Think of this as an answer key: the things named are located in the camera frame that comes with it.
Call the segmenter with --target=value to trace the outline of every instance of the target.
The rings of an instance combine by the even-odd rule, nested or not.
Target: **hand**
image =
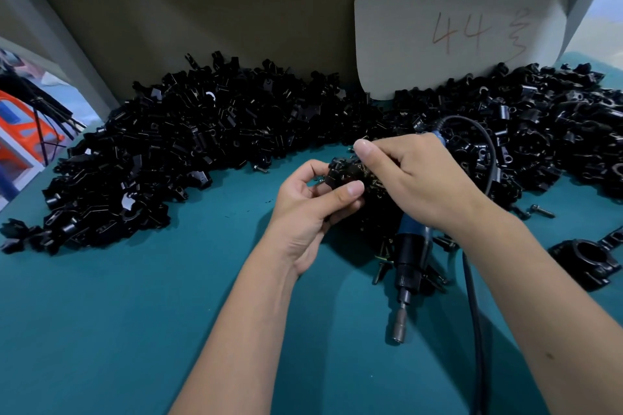
[[[310,160],[292,173],[279,188],[275,209],[262,241],[292,262],[297,275],[316,259],[318,246],[331,225],[363,206],[364,186],[354,181],[331,190],[327,184],[307,183],[329,172],[329,164]]]
[[[493,204],[432,133],[357,140],[354,151],[404,212],[449,235]]]

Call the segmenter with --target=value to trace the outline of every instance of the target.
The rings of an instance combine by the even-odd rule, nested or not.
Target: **right hand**
[[[353,148],[394,202],[426,226],[453,235],[494,207],[432,133],[357,140]]]

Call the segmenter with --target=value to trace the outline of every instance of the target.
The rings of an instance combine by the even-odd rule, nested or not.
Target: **white cardboard sign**
[[[551,65],[563,43],[567,0],[355,0],[357,70],[378,100],[435,88],[449,77]]]

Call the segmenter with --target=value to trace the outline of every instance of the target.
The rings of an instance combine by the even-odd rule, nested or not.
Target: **teal table mat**
[[[261,237],[279,185],[307,159],[347,154],[334,145],[275,161],[268,174],[249,166],[215,172],[212,188],[189,190],[187,203],[170,205],[170,227],[107,249],[0,255],[0,413],[165,413]],[[51,177],[50,170],[36,177],[0,220],[40,223],[48,213],[41,189]],[[545,247],[599,239],[623,222],[620,205],[568,176],[543,195],[526,193],[519,206],[533,203],[557,214],[526,222]],[[452,285],[412,305],[407,341],[397,347],[387,333],[392,275],[372,286],[371,250],[356,235],[331,231],[292,295],[274,414],[469,412],[473,338],[460,256],[433,253]],[[614,255],[623,261],[623,248]],[[487,287],[475,279],[491,356],[491,413],[547,413]],[[623,323],[623,272],[591,295]]]

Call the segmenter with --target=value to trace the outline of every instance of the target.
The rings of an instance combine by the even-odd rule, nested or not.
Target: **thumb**
[[[368,140],[357,140],[353,149],[361,162],[385,185],[387,191],[400,187],[399,179],[404,172],[377,145]]]
[[[311,200],[318,218],[328,217],[348,207],[362,196],[365,187],[361,181],[353,181]]]

